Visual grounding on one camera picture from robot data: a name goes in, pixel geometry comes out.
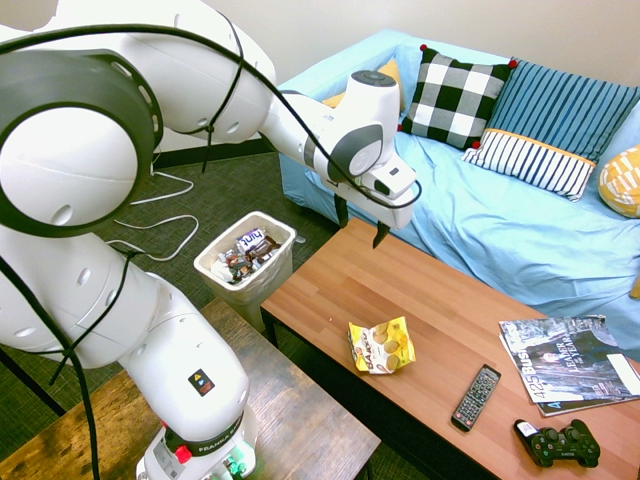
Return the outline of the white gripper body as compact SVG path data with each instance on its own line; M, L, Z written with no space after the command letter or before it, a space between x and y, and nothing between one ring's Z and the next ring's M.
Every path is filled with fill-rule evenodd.
M415 172L373 172L356 178L356 185L321 178L329 190L393 229L404 228L413 214Z

